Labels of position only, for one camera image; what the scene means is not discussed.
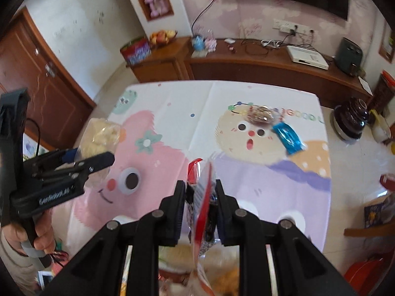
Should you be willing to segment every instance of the bowl of fruit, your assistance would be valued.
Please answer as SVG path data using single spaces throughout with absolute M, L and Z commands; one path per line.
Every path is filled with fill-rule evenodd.
M 175 39 L 176 35 L 177 31 L 175 30 L 160 30 L 158 32 L 154 32 L 149 37 L 151 48 L 159 48 L 161 46 L 168 45 Z

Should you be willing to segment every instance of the green flower print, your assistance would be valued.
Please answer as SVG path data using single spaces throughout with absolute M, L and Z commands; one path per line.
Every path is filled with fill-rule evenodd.
M 151 130 L 147 130 L 143 138 L 137 139 L 135 145 L 138 147 L 137 153 L 145 151 L 148 154 L 152 154 L 152 144 L 162 139 L 161 134 L 155 134 Z

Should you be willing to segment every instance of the pink wallpaper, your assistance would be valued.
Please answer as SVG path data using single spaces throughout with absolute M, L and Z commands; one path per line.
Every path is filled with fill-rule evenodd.
M 189 21 L 212 0 L 184 0 Z M 358 44 L 364 54 L 371 43 L 376 7 L 371 0 L 350 0 L 348 21 L 327 11 L 290 0 L 216 0 L 196 22 L 196 29 L 211 29 L 217 38 L 283 39 L 284 33 L 273 29 L 273 19 L 307 25 L 315 31 L 313 46 L 334 55 L 342 37 Z M 303 43 L 297 36 L 289 40 Z

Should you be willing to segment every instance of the power outlet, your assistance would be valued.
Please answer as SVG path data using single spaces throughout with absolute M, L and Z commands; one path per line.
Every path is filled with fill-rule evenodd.
M 297 33 L 305 35 L 310 34 L 310 28 L 307 25 L 278 19 L 274 19 L 273 21 L 273 29 L 280 29 L 280 32 L 284 33 L 290 33 L 291 29 L 295 29 L 295 25 L 297 25 Z

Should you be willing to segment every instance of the blue wrapper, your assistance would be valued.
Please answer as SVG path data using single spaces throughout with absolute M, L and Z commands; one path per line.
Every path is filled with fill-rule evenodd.
M 296 134 L 289 125 L 284 122 L 277 123 L 273 126 L 273 131 L 280 138 L 282 144 L 287 149 L 289 155 L 293 155 L 298 151 L 304 149 L 305 145 L 300 140 L 299 136 Z

